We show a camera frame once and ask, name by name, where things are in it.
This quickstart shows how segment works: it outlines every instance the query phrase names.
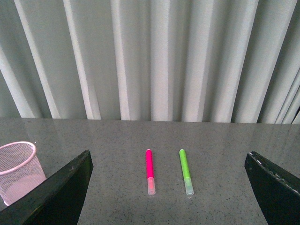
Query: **white curtain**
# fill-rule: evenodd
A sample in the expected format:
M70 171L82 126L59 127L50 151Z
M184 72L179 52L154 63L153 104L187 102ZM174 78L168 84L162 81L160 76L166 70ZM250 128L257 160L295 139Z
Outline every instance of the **white curtain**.
M300 1L0 0L0 117L300 124Z

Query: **pink marker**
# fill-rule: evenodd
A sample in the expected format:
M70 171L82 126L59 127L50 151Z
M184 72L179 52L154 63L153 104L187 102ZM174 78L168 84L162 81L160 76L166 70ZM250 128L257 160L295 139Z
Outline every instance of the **pink marker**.
M147 181L148 181L148 194L155 194L155 184L154 184L154 172L153 172L153 162L152 162L152 151L148 149L146 151L146 165L147 165Z

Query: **wire mesh cup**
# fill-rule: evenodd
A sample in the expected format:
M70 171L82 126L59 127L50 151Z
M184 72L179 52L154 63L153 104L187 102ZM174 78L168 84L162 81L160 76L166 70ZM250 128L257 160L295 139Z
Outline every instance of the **wire mesh cup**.
M0 195L9 206L46 180L30 142L14 142L0 147Z

